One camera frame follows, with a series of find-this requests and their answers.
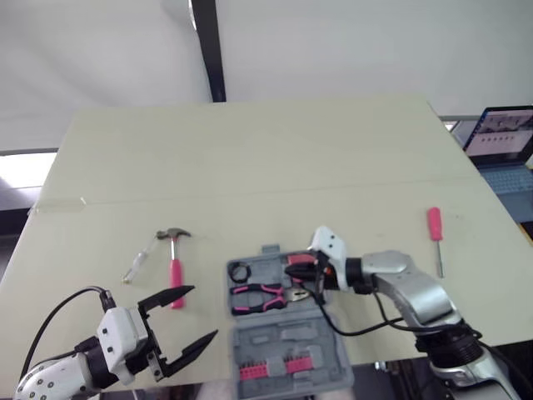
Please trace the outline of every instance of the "screwdriver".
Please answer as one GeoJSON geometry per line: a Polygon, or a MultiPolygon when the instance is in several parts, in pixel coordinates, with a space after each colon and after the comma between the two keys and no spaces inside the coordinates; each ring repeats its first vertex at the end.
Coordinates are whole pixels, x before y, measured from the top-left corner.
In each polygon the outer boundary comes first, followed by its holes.
{"type": "Polygon", "coordinates": [[[439,254],[439,277],[444,277],[444,267],[442,266],[441,240],[442,240],[442,221],[441,210],[438,207],[432,207],[427,210],[427,225],[430,229],[430,238],[436,242],[436,250],[439,254]]]}

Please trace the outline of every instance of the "robotic arm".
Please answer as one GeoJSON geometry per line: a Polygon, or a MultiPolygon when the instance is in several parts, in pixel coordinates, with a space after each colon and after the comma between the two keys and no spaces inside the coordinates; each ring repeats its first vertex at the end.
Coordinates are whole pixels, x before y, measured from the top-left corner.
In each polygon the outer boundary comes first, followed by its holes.
{"type": "Polygon", "coordinates": [[[308,250],[316,255],[315,265],[293,265],[286,273],[304,281],[319,278],[318,288],[388,296],[416,335],[416,348],[427,353],[431,370],[456,398],[472,398],[473,393],[478,398],[520,399],[446,291],[417,269],[410,256],[385,251],[346,257],[345,243],[328,227],[315,231],[308,250]],[[474,392],[464,390],[473,387],[474,392]]]}
{"type": "Polygon", "coordinates": [[[184,348],[182,356],[167,363],[148,325],[148,311],[183,297],[193,286],[163,290],[138,303],[137,309],[112,306],[90,337],[66,357],[40,362],[18,384],[13,399],[82,400],[117,381],[128,385],[135,374],[150,368],[156,381],[170,377],[192,363],[217,334],[211,332],[184,348]]]}

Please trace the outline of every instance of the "pliers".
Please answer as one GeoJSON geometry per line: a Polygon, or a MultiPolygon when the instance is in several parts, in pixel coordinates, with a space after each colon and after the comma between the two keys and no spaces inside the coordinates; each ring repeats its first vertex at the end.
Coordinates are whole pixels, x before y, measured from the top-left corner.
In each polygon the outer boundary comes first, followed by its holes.
{"type": "Polygon", "coordinates": [[[280,283],[263,285],[261,283],[251,283],[245,286],[232,287],[230,294],[241,294],[249,292],[262,292],[273,294],[275,297],[268,302],[253,307],[232,307],[232,315],[247,315],[253,313],[264,313],[268,310],[285,308],[289,302],[299,302],[310,296],[304,289],[291,287],[285,289],[280,283]]]}

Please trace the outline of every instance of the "table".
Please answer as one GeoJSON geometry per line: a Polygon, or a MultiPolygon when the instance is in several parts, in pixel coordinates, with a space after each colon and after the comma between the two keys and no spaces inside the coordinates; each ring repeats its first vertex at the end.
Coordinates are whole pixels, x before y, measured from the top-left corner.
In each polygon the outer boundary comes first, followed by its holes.
{"type": "MultiPolygon", "coordinates": [[[[35,332],[68,294],[97,284],[134,306],[167,287],[167,242],[133,285],[121,283],[158,229],[194,234],[181,258],[185,282],[197,287],[186,308],[152,313],[163,352],[173,358],[219,329],[195,363],[160,384],[198,383],[230,374],[228,259],[268,243],[303,249],[325,224],[351,256],[400,249],[436,276],[431,206],[441,208],[445,230],[441,282],[467,321],[490,344],[531,338],[533,311],[521,305],[533,300],[533,248],[423,97],[80,112],[0,285],[0,397],[12,394],[35,332]]],[[[344,329],[380,322],[371,297],[336,292],[331,311],[344,329]]],[[[93,335],[101,316],[91,295],[68,305],[34,362],[93,335]]],[[[388,327],[345,343],[354,364],[421,355],[411,334],[388,327]]],[[[133,387],[154,385],[142,372],[133,387]]]]}

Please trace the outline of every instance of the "pink screwdriver handle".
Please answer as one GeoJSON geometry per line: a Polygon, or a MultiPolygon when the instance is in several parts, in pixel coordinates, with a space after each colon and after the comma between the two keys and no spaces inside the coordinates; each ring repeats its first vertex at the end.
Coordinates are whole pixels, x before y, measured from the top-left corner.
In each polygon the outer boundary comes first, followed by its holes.
{"type": "MultiPolygon", "coordinates": [[[[182,285],[182,263],[180,260],[170,260],[170,287],[177,288],[182,285]]],[[[185,298],[178,298],[170,306],[171,308],[184,308],[185,298]]]]}
{"type": "Polygon", "coordinates": [[[427,225],[430,229],[431,240],[434,242],[442,240],[441,210],[438,207],[427,210],[427,225]]]}

